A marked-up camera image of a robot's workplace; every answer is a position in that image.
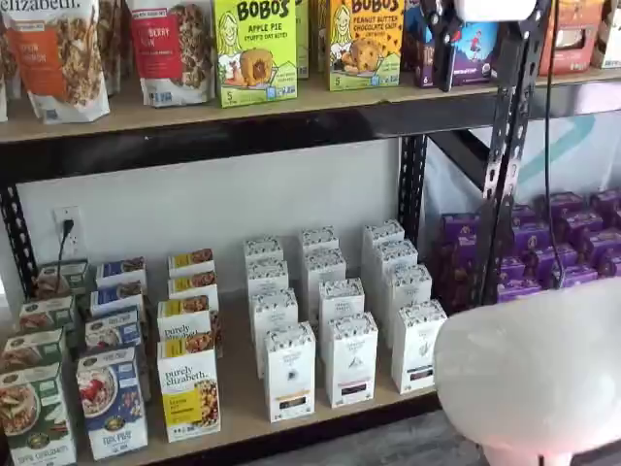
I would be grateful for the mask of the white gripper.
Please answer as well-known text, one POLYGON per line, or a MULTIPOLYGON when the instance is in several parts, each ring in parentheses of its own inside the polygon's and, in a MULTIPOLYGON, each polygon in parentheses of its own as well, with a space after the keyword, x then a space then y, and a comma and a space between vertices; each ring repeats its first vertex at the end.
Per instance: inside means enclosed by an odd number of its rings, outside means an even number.
POLYGON ((453 38, 463 21, 519 21, 535 9, 536 0, 422 0, 422 15, 434 39, 433 83, 444 92, 452 87, 453 38))

